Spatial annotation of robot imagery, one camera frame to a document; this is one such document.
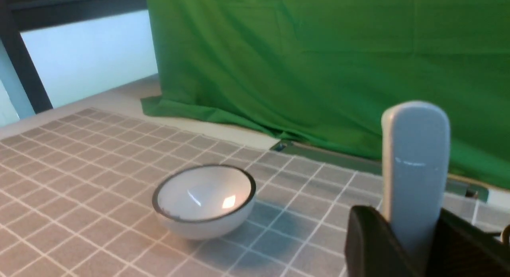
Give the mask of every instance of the white grid line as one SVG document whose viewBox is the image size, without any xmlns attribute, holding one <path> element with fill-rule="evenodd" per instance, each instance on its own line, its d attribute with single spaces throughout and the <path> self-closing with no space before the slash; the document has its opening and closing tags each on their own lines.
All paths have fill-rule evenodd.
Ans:
<svg viewBox="0 0 510 277">
<path fill-rule="evenodd" d="M 351 176 L 351 179 L 347 182 L 347 184 L 345 185 L 345 187 L 342 189 L 342 191 L 338 194 L 337 198 L 335 199 L 335 202 L 342 196 L 342 194 L 344 193 L 344 191 L 346 190 L 346 188 L 348 188 L 349 184 L 353 181 L 354 177 L 356 176 L 357 172 L 355 172 L 352 176 Z M 315 234 L 315 232 L 317 232 L 317 230 L 319 230 L 320 226 L 322 225 L 322 223 L 324 222 L 324 220 L 326 220 L 326 217 L 330 214 L 331 210 L 333 210 L 333 207 L 335 206 L 335 203 L 332 203 L 330 205 L 330 208 L 328 209 L 328 211 L 326 212 L 326 214 L 324 215 L 324 217 L 322 217 L 321 221 L 319 222 L 319 224 L 317 224 L 317 226 L 315 226 L 314 230 L 312 231 L 312 233 L 310 234 L 310 236 L 306 239 L 306 242 L 304 242 L 303 244 L 301 244 L 300 248 L 296 251 L 294 257 L 292 257 L 291 261 L 288 262 L 288 266 L 285 268 L 285 270 L 282 272 L 282 274 L 280 275 L 280 277 L 284 277 L 286 275 L 286 273 L 288 272 L 288 269 L 292 266 L 292 263 L 295 261 L 295 259 L 297 258 L 297 256 L 299 255 L 299 253 L 301 253 L 301 250 L 303 250 L 303 248 L 308 244 L 308 242 L 310 242 L 310 239 L 313 237 L 313 235 Z"/>
<path fill-rule="evenodd" d="M 271 177 L 270 179 L 268 179 L 268 181 L 262 185 L 262 188 L 260 190 L 262 190 L 267 184 L 270 183 L 271 179 L 273 179 L 275 176 L 277 176 L 281 170 L 283 170 L 283 168 L 285 168 L 288 164 L 291 163 L 291 161 L 294 159 L 294 157 L 292 157 L 290 160 L 287 161 L 286 164 L 284 164 L 284 166 L 282 166 L 282 168 L 277 172 L 275 173 L 275 175 L 273 175 L 273 177 Z M 257 241 L 259 241 L 259 239 L 261 239 L 261 237 L 269 230 L 269 228 L 271 228 L 271 226 L 273 226 L 273 224 L 275 224 L 275 222 L 277 222 L 277 220 L 279 219 L 280 216 L 282 216 L 282 214 L 287 210 L 287 208 L 290 206 L 290 204 L 292 204 L 292 202 L 298 197 L 299 193 L 301 192 L 301 190 L 303 190 L 303 188 L 306 187 L 306 185 L 312 180 L 312 178 L 315 176 L 315 174 L 322 168 L 322 166 L 324 165 L 321 165 L 316 171 L 315 173 L 301 186 L 301 188 L 299 189 L 299 191 L 292 197 L 292 199 L 286 204 L 286 206 L 278 213 L 278 215 L 268 224 L 267 228 L 264 229 L 262 231 L 262 233 L 260 233 L 260 235 L 258 237 L 255 238 L 255 240 L 253 240 L 253 242 L 250 243 L 250 245 L 247 247 L 249 250 L 251 250 L 251 248 L 257 243 Z M 230 273 L 230 271 L 232 271 L 232 269 L 235 268 L 235 266 L 237 266 L 237 263 L 239 263 L 241 261 L 241 259 L 244 257 L 244 255 L 246 255 L 248 252 L 248 250 L 244 251 L 244 253 L 242 253 L 238 258 L 237 260 L 232 264 L 232 266 L 230 268 L 228 268 L 228 270 L 225 271 L 224 273 L 224 277 Z"/>
</svg>

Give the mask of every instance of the white wall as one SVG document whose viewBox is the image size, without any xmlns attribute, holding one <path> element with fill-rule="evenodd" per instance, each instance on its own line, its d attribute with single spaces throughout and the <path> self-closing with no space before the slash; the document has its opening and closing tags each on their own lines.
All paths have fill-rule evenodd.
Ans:
<svg viewBox="0 0 510 277">
<path fill-rule="evenodd" d="M 54 108 L 158 73 L 147 10 L 22 37 Z"/>
</svg>

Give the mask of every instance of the green screen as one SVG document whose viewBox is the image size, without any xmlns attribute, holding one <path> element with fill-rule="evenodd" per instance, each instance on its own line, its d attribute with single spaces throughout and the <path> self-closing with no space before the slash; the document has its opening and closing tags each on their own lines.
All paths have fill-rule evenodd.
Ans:
<svg viewBox="0 0 510 277">
<path fill-rule="evenodd" d="M 510 0 L 148 0 L 146 115 L 381 157 L 381 114 L 450 117 L 450 172 L 510 189 Z"/>
</svg>

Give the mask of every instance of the gray tile pattern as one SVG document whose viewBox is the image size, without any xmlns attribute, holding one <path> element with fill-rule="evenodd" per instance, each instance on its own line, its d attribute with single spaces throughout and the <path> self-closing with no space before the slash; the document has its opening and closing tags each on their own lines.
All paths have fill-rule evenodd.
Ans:
<svg viewBox="0 0 510 277">
<path fill-rule="evenodd" d="M 180 239 L 159 225 L 151 195 L 168 175 L 208 163 L 250 172 L 258 202 L 222 238 Z M 0 272 L 337 277 L 349 208 L 380 206 L 381 194 L 377 176 L 82 110 L 0 141 Z M 510 223 L 509 213 L 459 197 L 444 207 L 484 229 Z"/>
</svg>

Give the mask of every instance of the black object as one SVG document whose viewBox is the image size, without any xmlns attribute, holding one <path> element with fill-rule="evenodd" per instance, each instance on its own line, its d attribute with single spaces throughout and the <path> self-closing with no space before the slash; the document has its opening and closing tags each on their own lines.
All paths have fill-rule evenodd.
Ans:
<svg viewBox="0 0 510 277">
<path fill-rule="evenodd" d="M 147 0 L 35 0 L 10 3 L 21 32 L 147 10 Z"/>
<path fill-rule="evenodd" d="M 38 114 L 51 110 L 51 101 L 5 0 L 0 0 L 0 42 L 3 43 L 16 75 L 27 93 L 33 111 Z"/>
<path fill-rule="evenodd" d="M 349 277 L 423 277 L 375 208 L 353 206 L 345 243 Z M 470 223 L 441 210 L 427 277 L 510 277 L 510 250 Z"/>
</svg>

